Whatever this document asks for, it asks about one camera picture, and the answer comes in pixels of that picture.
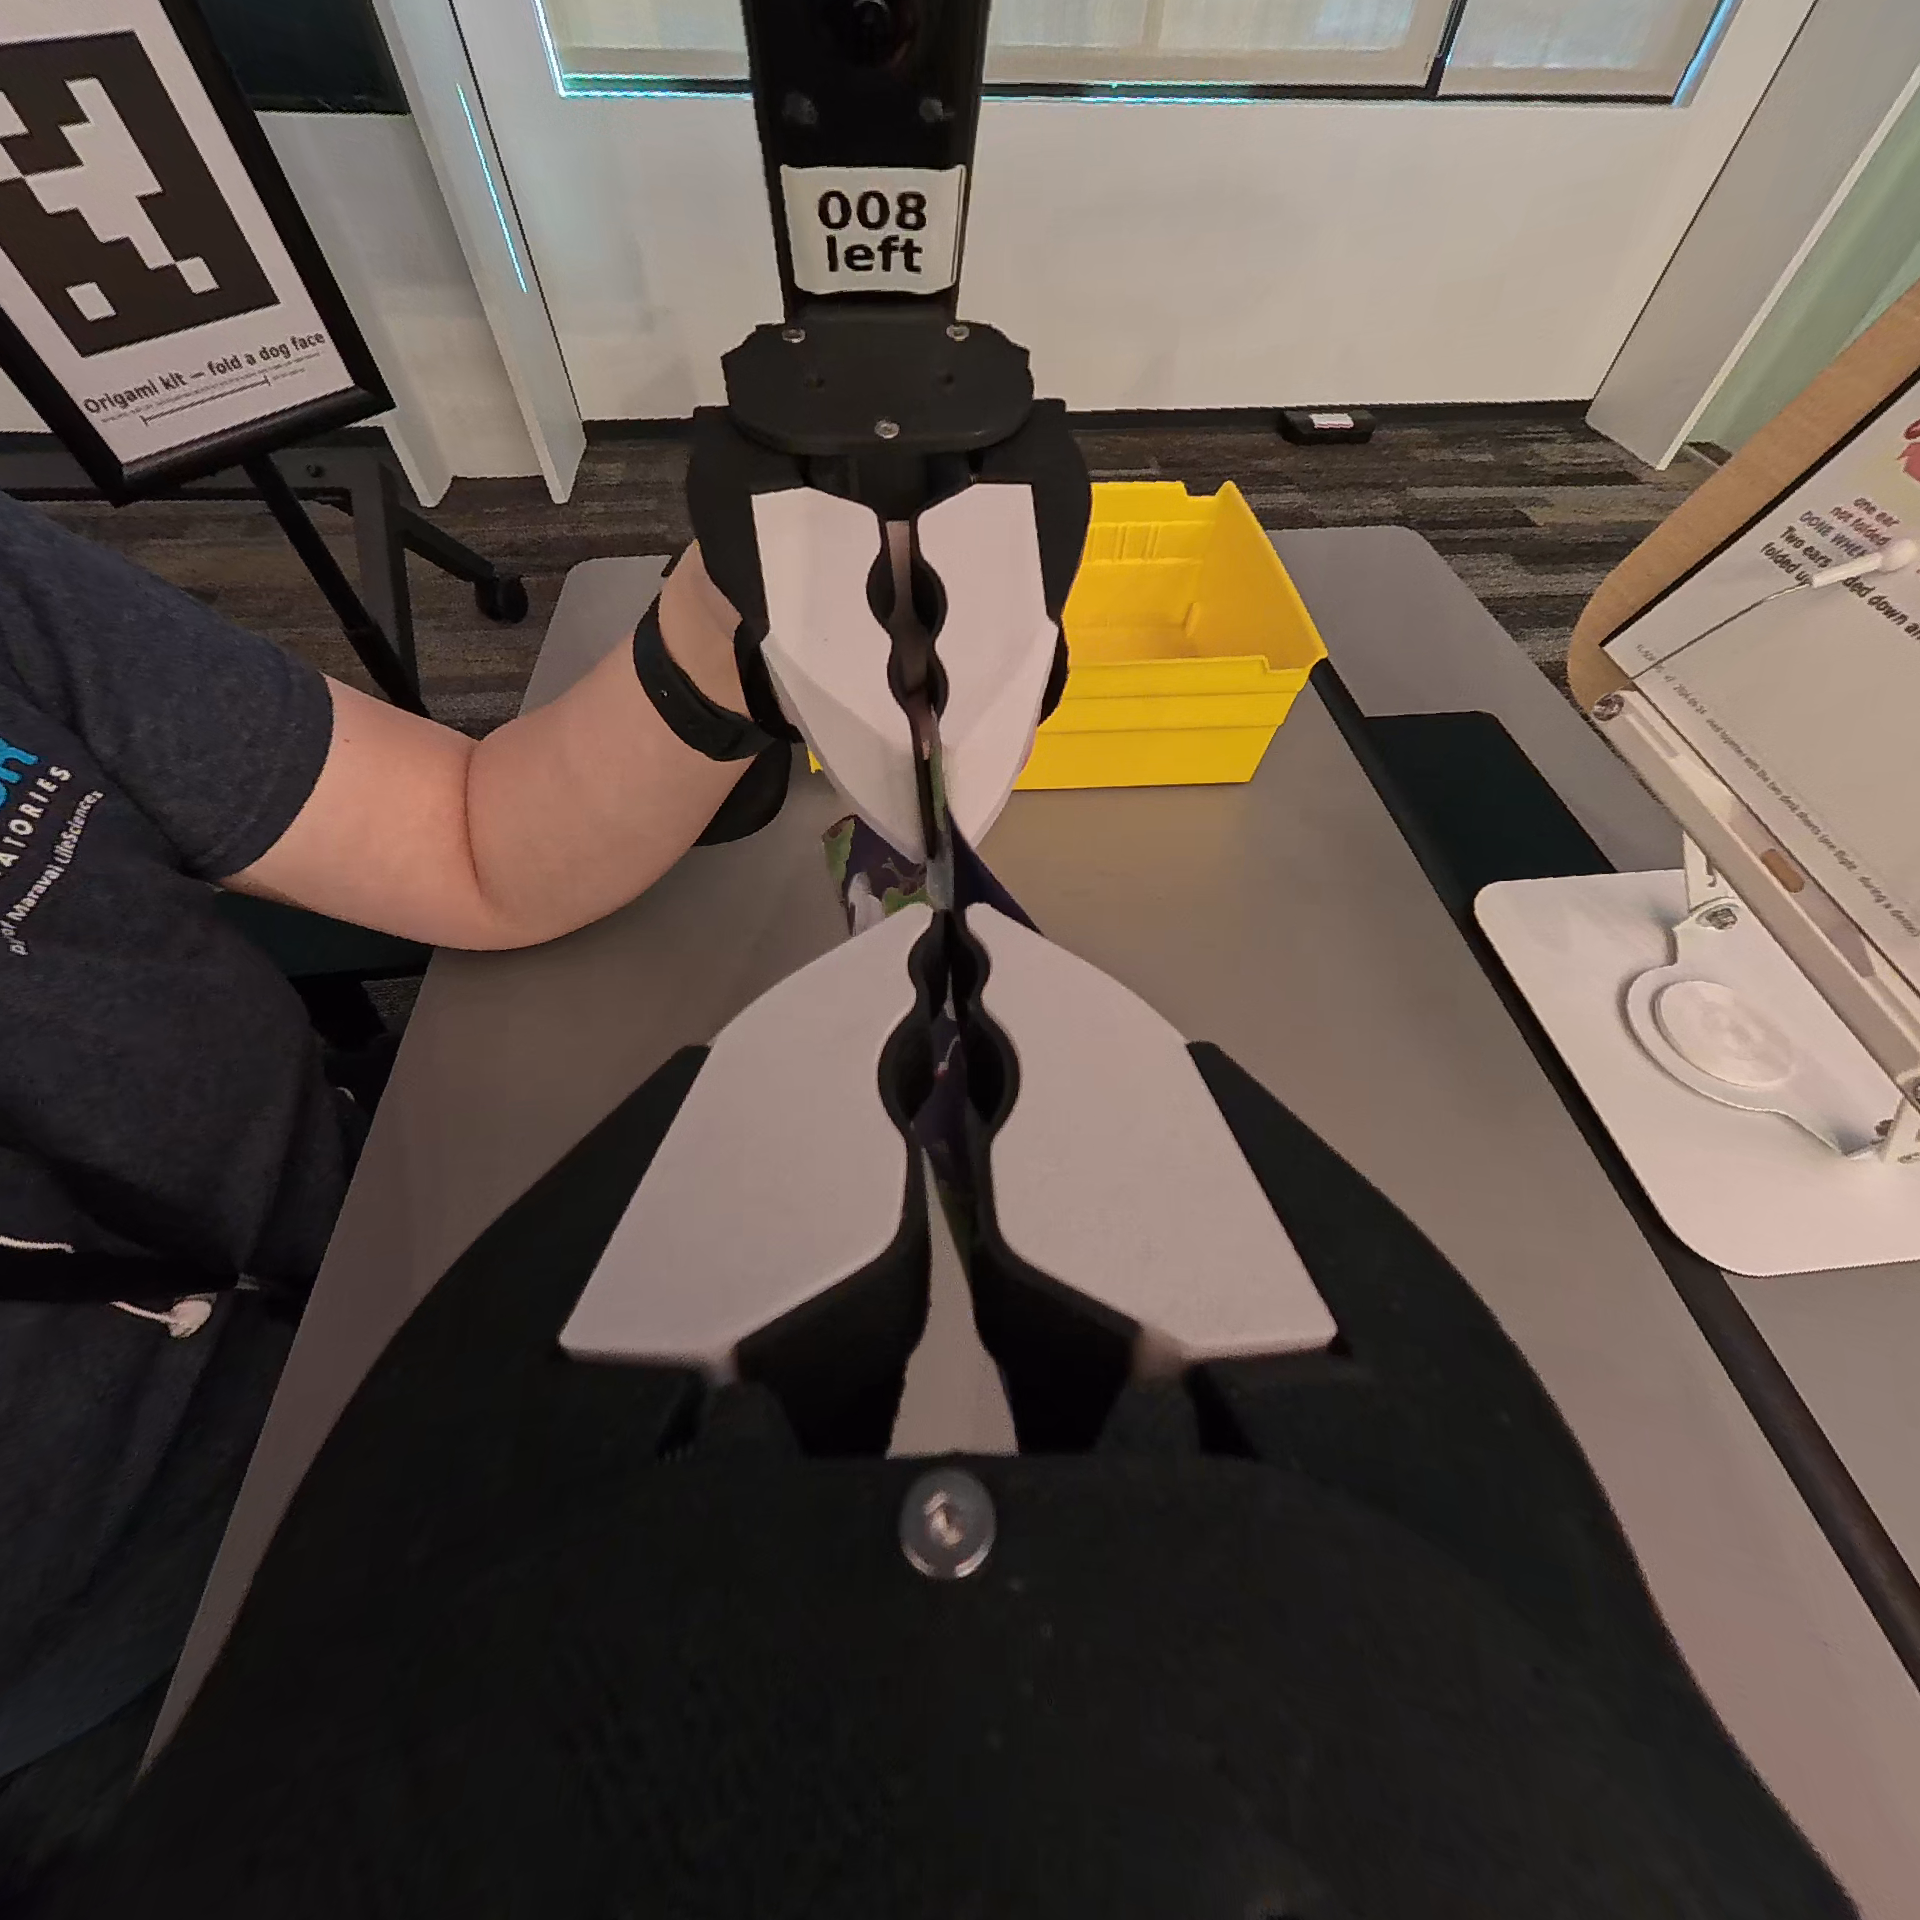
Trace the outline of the yellow plastic bin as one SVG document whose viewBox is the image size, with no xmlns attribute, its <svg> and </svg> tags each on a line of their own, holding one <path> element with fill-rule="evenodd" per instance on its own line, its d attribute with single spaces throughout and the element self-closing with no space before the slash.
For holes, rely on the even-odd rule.
<svg viewBox="0 0 1920 1920">
<path fill-rule="evenodd" d="M 1322 656 L 1235 485 L 1093 485 L 1019 790 L 1244 781 Z"/>
</svg>

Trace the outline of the black wristband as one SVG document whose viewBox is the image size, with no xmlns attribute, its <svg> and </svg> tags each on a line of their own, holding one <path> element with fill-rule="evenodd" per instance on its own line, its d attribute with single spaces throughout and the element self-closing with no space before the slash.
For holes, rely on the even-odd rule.
<svg viewBox="0 0 1920 1920">
<path fill-rule="evenodd" d="M 782 747 L 782 733 L 764 733 L 754 715 L 720 711 L 695 689 L 695 681 L 674 662 L 666 639 L 666 607 L 651 599 L 636 625 L 636 681 L 651 697 L 656 720 L 702 758 L 763 758 Z"/>
</svg>

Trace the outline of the framed marker sign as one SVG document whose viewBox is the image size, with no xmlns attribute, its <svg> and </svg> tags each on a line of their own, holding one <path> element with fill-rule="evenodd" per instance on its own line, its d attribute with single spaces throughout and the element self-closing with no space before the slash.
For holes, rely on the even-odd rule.
<svg viewBox="0 0 1920 1920">
<path fill-rule="evenodd" d="M 0 359 L 107 502 L 396 405 L 203 6 L 0 6 Z"/>
</svg>

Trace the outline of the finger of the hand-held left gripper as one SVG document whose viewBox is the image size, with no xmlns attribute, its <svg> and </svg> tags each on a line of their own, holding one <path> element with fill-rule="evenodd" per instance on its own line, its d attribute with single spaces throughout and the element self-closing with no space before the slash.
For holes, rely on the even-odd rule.
<svg viewBox="0 0 1920 1920">
<path fill-rule="evenodd" d="M 885 847 L 944 869 L 944 670 L 916 520 L 814 485 L 749 507 L 782 715 Z"/>
<path fill-rule="evenodd" d="M 978 483 L 920 517 L 920 559 L 940 584 L 931 651 L 944 670 L 944 795 L 963 840 L 982 840 L 1005 814 L 1040 733 L 1056 656 L 1035 494 Z"/>
</svg>

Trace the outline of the dark flat pad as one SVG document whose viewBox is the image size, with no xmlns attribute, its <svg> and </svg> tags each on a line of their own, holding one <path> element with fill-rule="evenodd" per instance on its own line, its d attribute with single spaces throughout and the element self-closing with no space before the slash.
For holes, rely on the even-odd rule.
<svg viewBox="0 0 1920 1920">
<path fill-rule="evenodd" d="M 1503 878 L 1612 877 L 1491 715 L 1363 715 L 1363 747 L 1452 919 Z"/>
</svg>

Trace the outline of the black sign stand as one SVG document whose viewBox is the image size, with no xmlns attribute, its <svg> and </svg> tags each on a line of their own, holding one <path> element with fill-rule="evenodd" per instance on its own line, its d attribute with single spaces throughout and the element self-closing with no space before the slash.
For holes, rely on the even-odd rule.
<svg viewBox="0 0 1920 1920">
<path fill-rule="evenodd" d="M 421 507 L 404 502 L 404 472 L 380 446 L 299 446 L 299 449 L 259 449 L 242 461 L 284 545 L 299 549 L 306 569 L 325 596 L 351 651 L 363 656 L 367 681 L 413 715 L 430 715 L 421 675 L 418 675 L 418 629 L 413 629 L 413 569 L 404 559 L 430 559 L 434 569 L 477 591 L 477 614 L 485 625 L 525 625 L 530 596 L 517 569 L 490 566 L 453 534 L 440 534 Z M 325 549 L 307 502 L 331 502 L 351 517 L 352 534 L 352 584 L 343 559 Z"/>
</svg>

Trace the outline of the person's left forearm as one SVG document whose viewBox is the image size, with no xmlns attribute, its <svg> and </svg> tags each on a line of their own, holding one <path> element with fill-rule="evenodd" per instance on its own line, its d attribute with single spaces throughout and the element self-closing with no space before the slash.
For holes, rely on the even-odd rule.
<svg viewBox="0 0 1920 1920">
<path fill-rule="evenodd" d="M 540 951 L 615 912 L 742 781 L 656 715 L 636 647 L 490 736 L 339 681 L 325 697 L 323 781 L 223 886 L 430 951 Z"/>
</svg>

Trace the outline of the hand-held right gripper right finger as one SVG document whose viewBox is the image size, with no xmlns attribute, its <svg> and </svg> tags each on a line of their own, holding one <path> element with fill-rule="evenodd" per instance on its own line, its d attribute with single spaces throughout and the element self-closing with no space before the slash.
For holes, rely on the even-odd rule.
<svg viewBox="0 0 1920 1920">
<path fill-rule="evenodd" d="M 982 1253 L 1147 1359 L 1326 1355 L 1339 1321 L 1190 1040 L 1140 991 L 973 905 L 957 941 Z"/>
</svg>

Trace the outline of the patterned origami paper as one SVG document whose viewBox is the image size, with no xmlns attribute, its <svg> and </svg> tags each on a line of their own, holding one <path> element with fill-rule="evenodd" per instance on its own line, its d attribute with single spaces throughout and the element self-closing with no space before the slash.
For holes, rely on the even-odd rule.
<svg viewBox="0 0 1920 1920">
<path fill-rule="evenodd" d="M 827 854 L 827 878 L 832 878 L 854 940 L 910 905 L 927 905 L 927 862 L 902 859 L 866 817 L 832 817 L 826 829 L 826 854 Z M 989 905 L 1035 932 L 1030 908 L 989 877 L 978 854 L 957 854 L 957 892 L 963 892 L 963 908 Z M 973 1155 L 966 1155 L 973 1061 L 966 1061 L 966 1032 L 950 1006 L 931 1025 L 931 1067 L 940 1067 L 931 1092 L 916 1108 L 916 1145 L 927 1151 L 950 1233 L 963 1256 L 973 1256 L 973 1228 L 978 1228 L 978 1187 L 973 1187 Z"/>
</svg>

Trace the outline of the person's left hand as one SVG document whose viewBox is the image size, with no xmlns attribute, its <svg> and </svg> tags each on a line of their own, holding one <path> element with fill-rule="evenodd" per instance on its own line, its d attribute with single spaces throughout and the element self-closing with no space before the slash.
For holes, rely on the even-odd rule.
<svg viewBox="0 0 1920 1920">
<path fill-rule="evenodd" d="M 688 545 L 674 569 L 666 579 L 656 629 L 666 629 L 666 651 L 714 711 L 749 715 L 749 689 L 738 670 L 742 619 L 714 591 L 702 566 L 702 545 Z"/>
</svg>

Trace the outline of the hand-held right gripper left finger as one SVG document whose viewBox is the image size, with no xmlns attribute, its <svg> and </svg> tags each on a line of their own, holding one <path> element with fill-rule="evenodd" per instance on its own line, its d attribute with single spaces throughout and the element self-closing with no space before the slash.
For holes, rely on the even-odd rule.
<svg viewBox="0 0 1920 1920">
<path fill-rule="evenodd" d="M 845 940 L 708 1048 L 560 1350 L 738 1376 L 754 1334 L 869 1269 L 910 1214 L 878 1051 L 910 1025 L 931 908 Z"/>
</svg>

